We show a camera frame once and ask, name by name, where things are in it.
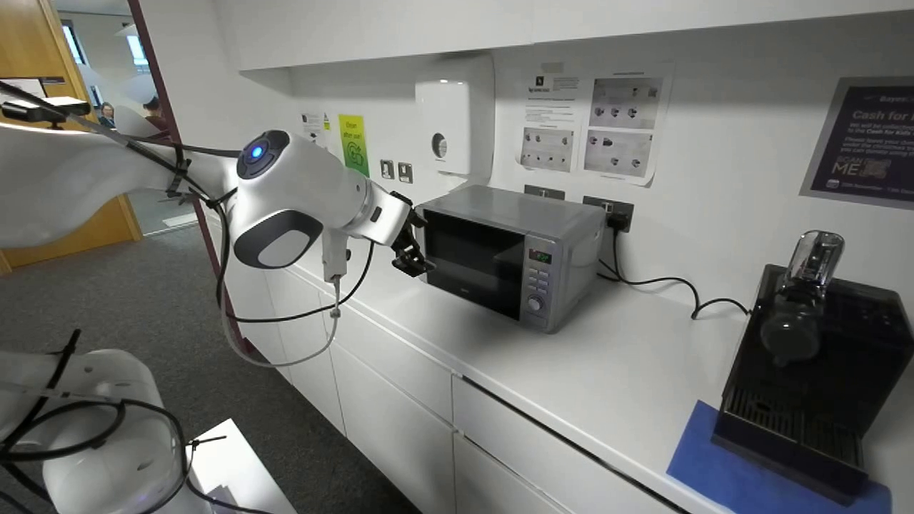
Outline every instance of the printed notice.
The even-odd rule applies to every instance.
[[[661,78],[598,78],[583,169],[634,186],[653,186],[661,98]]]
[[[520,166],[538,172],[571,172],[578,128],[578,78],[538,75],[527,88],[527,126]]]
[[[914,79],[844,79],[804,192],[914,209]]]
[[[340,139],[343,139],[343,162],[353,172],[370,178],[370,139],[367,139],[367,116],[340,114]]]

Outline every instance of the window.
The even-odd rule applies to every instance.
[[[61,29],[64,29],[64,41],[66,41],[69,54],[74,56],[74,62],[79,62],[79,66],[90,66],[74,24],[73,24],[73,21],[64,21]]]

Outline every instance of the green label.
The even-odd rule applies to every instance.
[[[367,116],[340,114],[343,162],[370,178]]]

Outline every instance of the blue mat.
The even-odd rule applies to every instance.
[[[724,446],[711,442],[718,411],[698,402],[680,449],[668,463],[673,478],[695,490],[745,514],[820,514],[820,512],[854,512],[854,514],[890,514],[893,490],[881,482],[868,482],[853,506],[841,506],[761,463],[751,463]]]

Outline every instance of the floor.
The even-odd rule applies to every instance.
[[[141,358],[187,433],[233,416],[300,512],[416,512],[278,372],[251,368],[226,348],[197,228],[0,276],[0,353],[59,352],[73,329],[83,329],[80,352]],[[0,469],[7,514],[4,495],[53,512]]]

